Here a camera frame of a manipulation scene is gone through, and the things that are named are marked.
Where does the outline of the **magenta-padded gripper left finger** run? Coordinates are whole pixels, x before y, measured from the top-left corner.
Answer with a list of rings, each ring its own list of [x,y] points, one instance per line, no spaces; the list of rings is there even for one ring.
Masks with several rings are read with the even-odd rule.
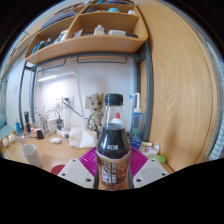
[[[96,148],[88,150],[79,159],[71,158],[58,176],[81,187],[96,189],[99,181]]]

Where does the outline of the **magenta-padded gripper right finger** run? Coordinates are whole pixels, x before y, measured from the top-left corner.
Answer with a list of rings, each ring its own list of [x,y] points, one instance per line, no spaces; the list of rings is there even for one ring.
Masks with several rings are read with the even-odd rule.
[[[166,176],[168,172],[157,159],[148,159],[135,148],[131,149],[128,170],[130,189],[143,187]]]

